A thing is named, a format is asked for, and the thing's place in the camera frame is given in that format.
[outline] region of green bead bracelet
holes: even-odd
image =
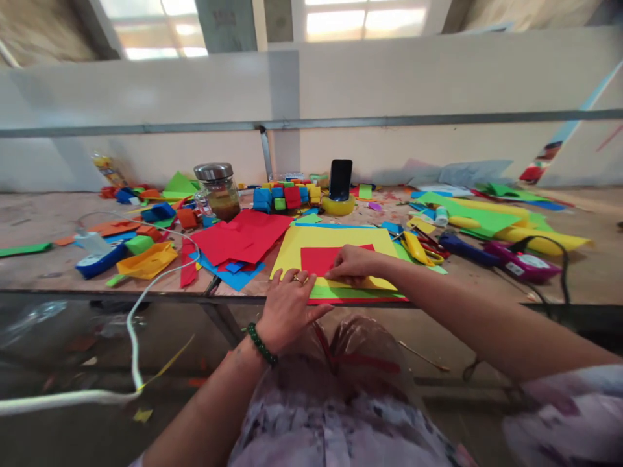
[[[255,330],[254,322],[249,323],[249,325],[247,326],[247,332],[251,336],[251,340],[255,344],[255,347],[257,347],[260,353],[262,354],[262,357],[264,357],[264,359],[269,363],[269,365],[275,366],[277,362],[279,362],[279,359],[275,357],[273,354],[271,354],[269,350],[266,348],[266,346],[260,339],[260,336],[258,336],[258,332]]]

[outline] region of metal jar lid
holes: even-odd
[[[228,162],[210,162],[195,166],[195,176],[198,180],[219,180],[232,175],[234,175],[234,170]]]

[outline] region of window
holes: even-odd
[[[429,0],[304,0],[308,42],[419,36]]]
[[[208,55],[195,0],[100,0],[129,60]]]

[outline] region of metal table leg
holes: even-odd
[[[232,348],[236,347],[242,338],[243,332],[236,323],[232,312],[227,305],[223,304],[201,304],[203,311],[210,317],[212,322],[219,328],[219,331],[225,336]]]

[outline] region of hand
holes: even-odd
[[[379,277],[379,266],[384,255],[353,245],[344,245],[339,251],[325,279],[361,287],[367,276]]]
[[[329,304],[307,305],[316,282],[315,274],[309,276],[307,271],[290,269],[281,280],[282,272],[282,269],[275,271],[262,318],[256,326],[258,336],[273,355],[297,340],[308,324],[334,308]]]

